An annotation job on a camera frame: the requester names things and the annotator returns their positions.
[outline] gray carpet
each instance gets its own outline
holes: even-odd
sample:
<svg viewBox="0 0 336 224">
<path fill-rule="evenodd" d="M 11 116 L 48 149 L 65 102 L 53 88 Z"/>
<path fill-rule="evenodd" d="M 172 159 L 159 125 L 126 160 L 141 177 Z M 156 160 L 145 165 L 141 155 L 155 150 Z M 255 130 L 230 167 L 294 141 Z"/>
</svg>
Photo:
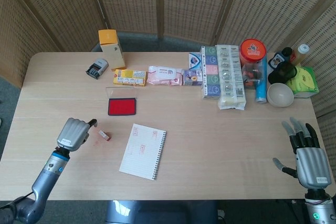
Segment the gray carpet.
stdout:
<svg viewBox="0 0 336 224">
<path fill-rule="evenodd" d="M 153 35 L 119 33 L 119 39 L 123 51 L 192 52 L 199 51 L 201 46 L 194 42 L 174 38 L 158 40 Z M 100 47 L 97 46 L 93 51 L 100 51 Z M 3 120 L 0 127 L 0 157 L 6 143 L 19 93 L 18 88 L 0 78 L 0 118 Z M 5 201 L 0 201 L 0 206 L 5 203 Z M 227 224 L 304 223 L 301 206 L 292 206 L 288 200 L 221 200 L 219 205 L 225 210 Z M 48 201 L 45 213 L 39 223 L 103 223 L 106 207 L 106 201 L 52 200 Z"/>
</svg>

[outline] green light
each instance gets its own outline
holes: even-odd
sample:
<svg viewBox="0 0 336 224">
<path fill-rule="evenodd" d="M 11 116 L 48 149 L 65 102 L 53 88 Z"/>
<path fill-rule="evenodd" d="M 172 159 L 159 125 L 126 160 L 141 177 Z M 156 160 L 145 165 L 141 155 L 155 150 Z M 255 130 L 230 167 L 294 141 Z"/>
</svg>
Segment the green light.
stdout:
<svg viewBox="0 0 336 224">
<path fill-rule="evenodd" d="M 320 219 L 320 216 L 317 212 L 313 213 L 313 217 L 317 220 Z"/>
</svg>

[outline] robotic arm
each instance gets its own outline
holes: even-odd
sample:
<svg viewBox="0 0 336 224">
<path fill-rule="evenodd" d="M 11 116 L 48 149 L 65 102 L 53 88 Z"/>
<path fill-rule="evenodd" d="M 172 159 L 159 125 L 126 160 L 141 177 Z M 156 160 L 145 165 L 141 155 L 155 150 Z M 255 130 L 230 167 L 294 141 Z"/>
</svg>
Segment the robotic arm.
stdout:
<svg viewBox="0 0 336 224">
<path fill-rule="evenodd" d="M 12 224 L 14 220 L 22 223 L 36 223 L 42 216 L 47 199 L 59 176 L 70 160 L 69 153 L 78 150 L 89 137 L 88 130 L 97 127 L 97 120 L 84 121 L 69 118 L 57 138 L 58 147 L 51 154 L 49 160 L 31 187 L 35 200 L 28 195 L 19 197 L 0 208 L 0 224 Z"/>
<path fill-rule="evenodd" d="M 305 194 L 306 206 L 311 223 L 336 223 L 336 213 L 332 198 L 324 189 L 331 184 L 326 153 L 320 148 L 319 140 L 314 128 L 290 118 L 292 127 L 285 121 L 282 122 L 292 145 L 296 168 L 284 166 L 277 158 L 274 164 L 279 170 L 299 179 L 299 183 L 308 192 Z"/>
</svg>

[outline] wooden table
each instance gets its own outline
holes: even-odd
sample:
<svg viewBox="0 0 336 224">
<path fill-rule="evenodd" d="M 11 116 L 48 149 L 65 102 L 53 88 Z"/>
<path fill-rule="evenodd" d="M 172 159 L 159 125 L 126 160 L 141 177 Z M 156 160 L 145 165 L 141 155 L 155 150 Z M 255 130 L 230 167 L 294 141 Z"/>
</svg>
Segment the wooden table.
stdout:
<svg viewBox="0 0 336 224">
<path fill-rule="evenodd" d="M 125 53 L 128 68 L 149 65 L 187 68 L 187 53 Z M 137 114 L 108 116 L 106 87 L 110 69 L 99 80 L 85 71 L 103 53 L 39 53 L 32 57 L 0 162 L 0 200 L 30 192 L 56 138 L 69 117 L 89 121 L 112 133 L 106 142 L 92 133 L 54 187 L 53 200 L 109 199 L 277 199 L 303 198 L 298 181 L 280 172 L 278 157 L 295 167 L 281 126 L 290 116 L 309 122 L 323 145 L 310 99 L 288 108 L 254 102 L 246 92 L 245 111 L 219 110 L 201 98 L 201 87 L 137 87 Z M 158 179 L 119 172 L 133 123 L 167 130 Z M 335 191 L 335 185 L 327 191 Z"/>
</svg>

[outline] blue tube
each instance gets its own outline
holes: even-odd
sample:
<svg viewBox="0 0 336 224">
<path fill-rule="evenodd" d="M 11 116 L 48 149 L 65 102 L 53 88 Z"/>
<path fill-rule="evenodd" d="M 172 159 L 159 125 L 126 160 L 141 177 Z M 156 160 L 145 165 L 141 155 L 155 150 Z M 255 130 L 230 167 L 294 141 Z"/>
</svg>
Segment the blue tube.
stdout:
<svg viewBox="0 0 336 224">
<path fill-rule="evenodd" d="M 263 80 L 259 81 L 256 84 L 256 102 L 257 103 L 266 103 L 266 87 L 267 87 L 267 57 L 265 56 L 262 59 L 262 75 Z"/>
</svg>

